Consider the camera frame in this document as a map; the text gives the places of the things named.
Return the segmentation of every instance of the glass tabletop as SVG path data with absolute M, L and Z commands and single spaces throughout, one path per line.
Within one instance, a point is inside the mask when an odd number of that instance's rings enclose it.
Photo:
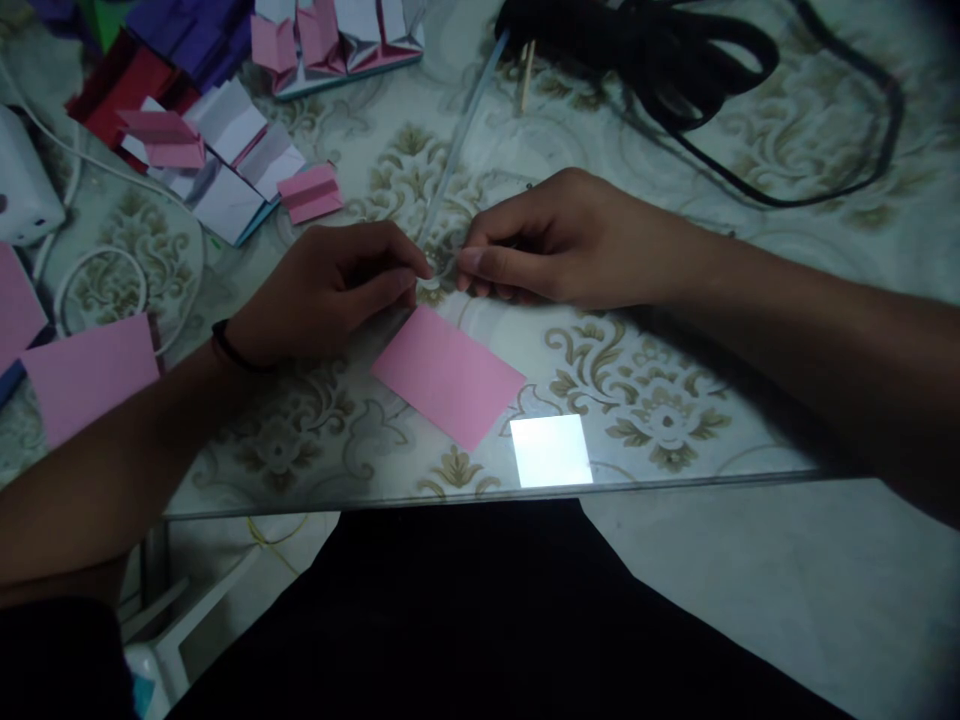
M 702 3 L 749 17 L 777 40 L 781 65 L 730 101 L 690 139 L 766 192 L 803 197 L 835 186 L 878 144 L 882 95 L 803 30 L 791 5 Z M 201 452 L 168 517 L 495 500 L 707 483 L 809 480 L 857 472 L 830 434 L 771 383 L 664 312 L 581 313 L 520 307 L 458 293 L 453 259 L 470 218 L 568 166 L 798 262 L 898 291 L 960 302 L 956 173 L 957 86 L 946 39 L 911 3 L 819 3 L 827 24 L 898 78 L 907 113 L 890 172 L 841 200 L 795 210 L 751 205 L 645 120 L 615 76 L 596 81 L 551 60 L 533 64 L 530 102 L 517 111 L 519 63 L 505 58 L 483 94 L 435 224 L 427 209 L 466 101 L 493 48 L 497 0 L 431 3 L 423 61 L 291 102 L 275 101 L 250 64 L 241 80 L 260 110 L 290 131 L 311 161 L 336 164 L 346 205 L 321 225 L 389 219 L 418 239 L 439 279 L 421 303 L 520 370 L 515 401 L 479 447 L 466 452 L 370 376 L 402 325 L 378 318 L 348 355 L 301 362 Z M 79 87 L 78 46 L 25 28 L 6 46 L 41 118 L 70 142 L 63 102 Z M 0 100 L 9 94 L 0 84 Z M 83 133 L 88 152 L 124 165 Z M 71 159 L 41 146 L 62 193 Z M 208 336 L 270 273 L 305 226 L 274 213 L 241 249 L 198 240 L 195 225 L 157 195 L 85 167 L 79 193 L 44 275 L 49 295 L 96 245 L 128 250 L 147 272 L 161 336 L 197 284 L 186 330 L 167 367 Z M 71 284 L 72 331 L 112 322 L 137 300 L 133 271 L 104 256 Z M 592 484 L 525 487 L 510 423 L 579 416 Z M 46 452 L 29 382 L 0 410 L 0 481 Z

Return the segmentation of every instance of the floor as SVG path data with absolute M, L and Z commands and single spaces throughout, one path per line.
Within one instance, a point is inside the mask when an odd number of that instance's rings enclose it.
M 877 481 L 590 495 L 633 574 L 860 718 L 960 717 L 960 533 Z M 269 540 L 304 516 L 257 518 Z M 278 547 L 309 566 L 337 513 Z M 171 523 L 174 577 L 200 587 L 252 542 L 246 519 Z M 191 677 L 294 574 L 264 553 L 183 645 Z

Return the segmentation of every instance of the glass table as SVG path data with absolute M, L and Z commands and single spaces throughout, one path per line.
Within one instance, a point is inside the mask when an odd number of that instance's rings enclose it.
M 517 111 L 520 66 L 504 59 L 481 98 L 436 223 L 421 230 L 454 132 L 493 48 L 496 0 L 431 4 L 421 64 L 278 103 L 260 69 L 241 79 L 260 110 L 284 123 L 312 161 L 336 164 L 346 206 L 317 224 L 395 221 L 427 252 L 439 280 L 426 303 L 527 377 L 476 451 L 467 453 L 369 375 L 404 316 L 378 318 L 346 357 L 302 362 L 222 428 L 202 451 L 168 517 L 346 509 L 569 493 L 521 487 L 510 421 L 579 414 L 593 484 L 577 492 L 810 480 L 856 473 L 828 433 L 769 382 L 653 309 L 578 313 L 519 307 L 457 293 L 454 257 L 470 218 L 553 172 L 578 166 L 638 197 L 792 260 L 894 290 L 960 302 L 954 207 L 960 124 L 946 38 L 907 1 L 864 13 L 856 0 L 817 3 L 828 25 L 901 82 L 907 114 L 893 167 L 851 197 L 796 210 L 745 203 L 665 141 L 616 77 L 593 81 L 553 62 L 533 65 L 530 103 Z M 876 147 L 885 108 L 868 81 L 811 40 L 788 2 L 708 2 L 748 17 L 781 48 L 777 72 L 690 135 L 767 192 L 803 197 L 842 182 Z M 42 118 L 70 142 L 63 102 L 79 87 L 75 43 L 37 24 L 5 48 Z M 0 99 L 10 100 L 0 85 Z M 123 164 L 85 132 L 98 158 Z M 42 143 L 63 192 L 71 159 Z M 195 225 L 160 196 L 84 167 L 79 193 L 44 275 L 49 294 L 96 245 L 143 265 L 161 335 L 186 312 L 167 367 L 208 336 L 270 273 L 304 231 L 282 209 L 242 249 L 198 240 Z M 121 260 L 103 256 L 72 283 L 73 331 L 114 321 L 136 303 Z M 0 410 L 0 481 L 46 452 L 29 382 Z

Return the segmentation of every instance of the hand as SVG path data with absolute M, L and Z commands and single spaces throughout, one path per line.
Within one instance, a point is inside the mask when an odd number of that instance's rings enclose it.
M 568 168 L 473 219 L 457 288 L 588 310 L 668 304 L 709 278 L 727 242 Z
M 432 275 L 392 222 L 313 227 L 230 320 L 227 339 L 257 365 L 335 355 L 370 316 L 395 302 L 415 307 L 417 277 Z

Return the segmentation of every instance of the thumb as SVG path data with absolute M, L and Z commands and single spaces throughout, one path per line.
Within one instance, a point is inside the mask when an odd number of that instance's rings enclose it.
M 417 276 L 410 268 L 396 268 L 380 273 L 358 288 L 348 290 L 345 295 L 350 308 L 351 329 L 389 307 L 416 281 Z
M 552 298 L 556 257 L 498 246 L 470 247 L 460 251 L 457 266 L 484 280 L 532 290 Z

